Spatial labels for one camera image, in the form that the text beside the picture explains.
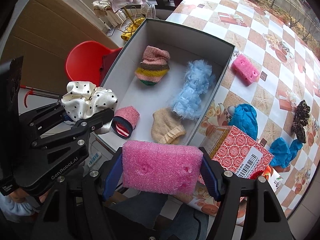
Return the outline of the leopard print scrunchie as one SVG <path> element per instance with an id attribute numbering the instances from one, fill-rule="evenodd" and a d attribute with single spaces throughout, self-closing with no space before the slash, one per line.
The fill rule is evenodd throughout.
<path id="1" fill-rule="evenodd" d="M 297 108 L 293 118 L 291 132 L 296 134 L 297 139 L 305 144 L 306 135 L 304 127 L 308 124 L 310 118 L 310 107 L 307 105 L 305 100 L 302 100 Z"/>

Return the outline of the tissue pack with mushroom print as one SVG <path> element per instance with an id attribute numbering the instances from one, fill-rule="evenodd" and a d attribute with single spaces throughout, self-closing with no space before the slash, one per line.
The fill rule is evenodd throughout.
<path id="1" fill-rule="evenodd" d="M 280 174 L 271 166 L 268 166 L 263 173 L 260 173 L 260 175 L 266 178 L 274 192 L 283 180 Z M 187 204 L 213 217 L 216 216 L 220 207 L 220 202 L 217 202 L 209 194 L 207 188 L 201 183 L 196 184 L 192 197 L 190 200 L 187 200 Z"/>

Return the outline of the brown cardboard sheet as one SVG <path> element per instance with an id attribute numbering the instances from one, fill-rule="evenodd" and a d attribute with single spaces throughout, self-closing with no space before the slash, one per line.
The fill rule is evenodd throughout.
<path id="1" fill-rule="evenodd" d="M 63 0 L 29 0 L 8 36 L 1 62 L 22 56 L 22 85 L 65 94 L 67 55 L 88 40 L 117 47 Z"/>

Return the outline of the beige towel on rack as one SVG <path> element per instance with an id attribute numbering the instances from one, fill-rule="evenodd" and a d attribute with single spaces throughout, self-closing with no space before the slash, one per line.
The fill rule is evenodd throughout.
<path id="1" fill-rule="evenodd" d="M 122 24 L 126 20 L 126 16 L 121 10 L 114 12 L 108 0 L 99 0 L 92 3 L 93 11 L 98 18 L 106 17 L 114 26 Z"/>

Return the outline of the beige knit sock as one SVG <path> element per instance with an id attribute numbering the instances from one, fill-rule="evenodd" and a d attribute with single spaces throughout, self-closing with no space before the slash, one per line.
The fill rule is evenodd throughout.
<path id="1" fill-rule="evenodd" d="M 160 144 L 178 144 L 186 134 L 180 118 L 169 108 L 161 108 L 153 113 L 151 137 Z"/>

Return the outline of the checkered printed tablecloth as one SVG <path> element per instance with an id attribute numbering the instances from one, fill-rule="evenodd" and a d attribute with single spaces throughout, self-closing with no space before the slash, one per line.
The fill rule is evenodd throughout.
<path id="1" fill-rule="evenodd" d="M 247 0 L 183 0 L 168 21 L 199 29 L 233 46 L 259 70 L 247 86 L 231 70 L 222 80 L 200 133 L 226 124 L 227 108 L 249 103 L 257 112 L 257 140 L 270 146 L 278 137 L 291 143 L 294 108 L 305 101 L 310 117 L 306 142 L 283 174 L 276 194 L 284 212 L 318 212 L 314 199 L 319 183 L 319 61 L 297 34 L 275 16 Z"/>

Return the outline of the yellow cloth in rack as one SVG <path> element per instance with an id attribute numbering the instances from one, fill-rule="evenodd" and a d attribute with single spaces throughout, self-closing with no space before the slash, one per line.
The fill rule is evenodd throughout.
<path id="1" fill-rule="evenodd" d="M 125 27 L 125 31 L 121 34 L 121 39 L 127 42 L 133 34 L 136 32 L 136 30 L 139 28 L 139 26 L 145 21 L 144 17 L 140 17 L 138 19 L 135 19 L 133 23 L 130 23 L 127 27 Z"/>

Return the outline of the pink brown yellow striped sock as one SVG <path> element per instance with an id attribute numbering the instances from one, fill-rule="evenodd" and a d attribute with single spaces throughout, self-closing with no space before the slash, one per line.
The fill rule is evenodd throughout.
<path id="1" fill-rule="evenodd" d="M 135 76 L 143 84 L 154 86 L 170 70 L 168 61 L 170 54 L 166 50 L 147 46 L 144 50 L 142 61 L 135 70 Z"/>

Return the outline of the pink foam sponge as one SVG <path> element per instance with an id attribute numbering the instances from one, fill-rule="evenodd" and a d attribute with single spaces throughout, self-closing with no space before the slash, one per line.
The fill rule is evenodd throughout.
<path id="1" fill-rule="evenodd" d="M 242 54 L 239 54 L 238 57 L 233 61 L 231 69 L 247 86 L 250 86 L 252 83 L 256 82 L 260 76 L 259 70 L 257 70 L 251 61 Z"/>
<path id="2" fill-rule="evenodd" d="M 194 146 L 130 140 L 122 148 L 123 185 L 144 192 L 191 194 L 203 153 Z"/>

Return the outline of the white polka dot scrunchie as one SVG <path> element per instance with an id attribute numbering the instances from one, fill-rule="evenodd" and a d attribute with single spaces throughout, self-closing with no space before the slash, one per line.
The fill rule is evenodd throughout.
<path id="1" fill-rule="evenodd" d="M 71 81 L 61 103 L 74 121 L 86 120 L 107 108 L 114 110 L 118 98 L 111 89 L 98 87 L 89 81 Z"/>

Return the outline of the blue cloth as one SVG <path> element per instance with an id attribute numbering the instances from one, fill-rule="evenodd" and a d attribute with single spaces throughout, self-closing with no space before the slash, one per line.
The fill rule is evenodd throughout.
<path id="1" fill-rule="evenodd" d="M 237 105 L 228 125 L 237 127 L 253 140 L 257 139 L 257 113 L 252 105 L 246 103 Z"/>
<path id="2" fill-rule="evenodd" d="M 287 168 L 302 147 L 303 143 L 298 139 L 293 140 L 291 145 L 288 145 L 283 138 L 277 138 L 272 142 L 269 149 L 269 152 L 273 155 L 270 165 L 272 167 Z"/>

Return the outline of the red patterned gift box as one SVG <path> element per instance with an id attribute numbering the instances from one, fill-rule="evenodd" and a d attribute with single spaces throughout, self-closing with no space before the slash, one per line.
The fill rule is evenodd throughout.
<path id="1" fill-rule="evenodd" d="M 266 148 L 235 126 L 208 126 L 200 146 L 211 160 L 240 178 L 262 174 L 273 159 Z"/>

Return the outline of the grey cardboard box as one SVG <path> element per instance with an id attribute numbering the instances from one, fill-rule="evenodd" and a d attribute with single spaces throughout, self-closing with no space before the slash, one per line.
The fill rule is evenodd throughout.
<path id="1" fill-rule="evenodd" d="M 134 74 L 147 46 L 166 50 L 170 54 L 170 70 L 154 86 L 143 84 Z M 200 135 L 201 121 L 217 94 L 234 48 L 234 45 L 218 37 L 185 25 L 149 18 L 145 20 L 125 44 L 102 84 L 116 94 L 117 108 L 133 106 L 140 113 L 130 138 L 152 141 L 153 113 L 169 107 L 181 91 L 188 62 L 204 60 L 212 66 L 215 83 L 200 96 L 200 117 L 182 121 L 186 134 L 180 140 L 181 145 L 200 146 L 204 139 Z"/>

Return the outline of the fluffy light blue sock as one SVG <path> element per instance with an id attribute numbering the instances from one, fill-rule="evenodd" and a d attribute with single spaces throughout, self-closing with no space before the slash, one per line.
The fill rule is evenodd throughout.
<path id="1" fill-rule="evenodd" d="M 174 97 L 171 110 L 182 119 L 198 119 L 201 115 L 201 95 L 206 94 L 215 81 L 212 66 L 207 61 L 189 61 L 183 87 Z"/>

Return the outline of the red plastic chair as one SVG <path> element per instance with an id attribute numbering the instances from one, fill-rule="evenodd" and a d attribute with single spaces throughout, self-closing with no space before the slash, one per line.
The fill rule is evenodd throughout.
<path id="1" fill-rule="evenodd" d="M 89 81 L 101 85 L 121 48 L 110 49 L 97 41 L 75 46 L 67 56 L 65 72 L 71 81 Z"/>

